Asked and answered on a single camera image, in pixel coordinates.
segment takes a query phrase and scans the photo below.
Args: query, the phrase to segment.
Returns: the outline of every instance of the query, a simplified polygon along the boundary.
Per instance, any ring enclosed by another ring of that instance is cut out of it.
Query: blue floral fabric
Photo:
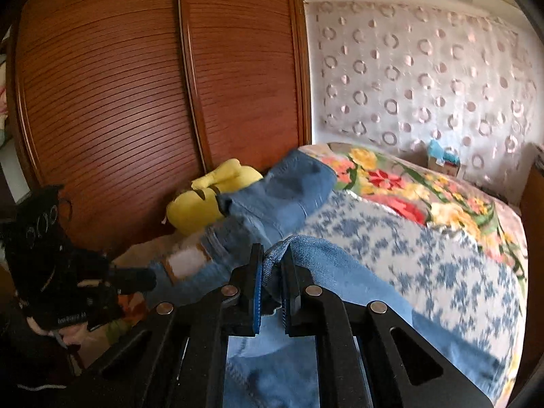
[[[299,233],[335,243],[417,312],[510,362],[521,289],[510,268],[480,254],[469,239],[447,239],[348,191],[331,193]]]

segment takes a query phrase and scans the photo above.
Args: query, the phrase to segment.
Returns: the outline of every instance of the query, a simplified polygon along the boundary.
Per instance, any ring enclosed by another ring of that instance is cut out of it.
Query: triangular cutout
[[[401,355],[404,369],[412,385],[418,386],[440,377],[444,370],[401,328],[393,328],[391,336]]]

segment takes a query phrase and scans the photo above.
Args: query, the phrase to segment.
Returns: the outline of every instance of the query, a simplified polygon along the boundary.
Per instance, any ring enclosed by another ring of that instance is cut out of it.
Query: brown wooden panel
[[[164,231],[202,174],[176,0],[29,0],[15,58],[19,124],[39,182],[66,185],[68,231],[100,250]]]
[[[181,0],[181,19],[207,168],[264,170],[301,145],[293,0]]]

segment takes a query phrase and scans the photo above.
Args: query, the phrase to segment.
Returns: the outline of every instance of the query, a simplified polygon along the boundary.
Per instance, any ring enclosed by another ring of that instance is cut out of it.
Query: bed
[[[496,358],[500,366],[490,398],[495,406],[506,406],[519,367],[527,302],[519,217],[468,184],[368,148],[332,143],[300,150],[331,167],[337,182],[297,233],[338,245],[393,285],[414,310]],[[155,239],[132,247],[116,263],[158,264],[179,244],[176,235]],[[121,303],[125,320],[83,340],[84,363],[145,316],[142,296]]]

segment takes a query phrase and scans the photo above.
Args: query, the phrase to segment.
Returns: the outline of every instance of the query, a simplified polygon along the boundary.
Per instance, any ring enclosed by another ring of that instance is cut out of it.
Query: wooden furniture
[[[70,236],[112,252],[226,159],[266,170],[310,139],[296,20],[295,0],[28,0],[7,89],[29,185],[64,184]]]
[[[544,354],[544,174],[535,163],[521,198],[520,209],[527,238],[529,287],[523,354],[514,394],[524,385]]]

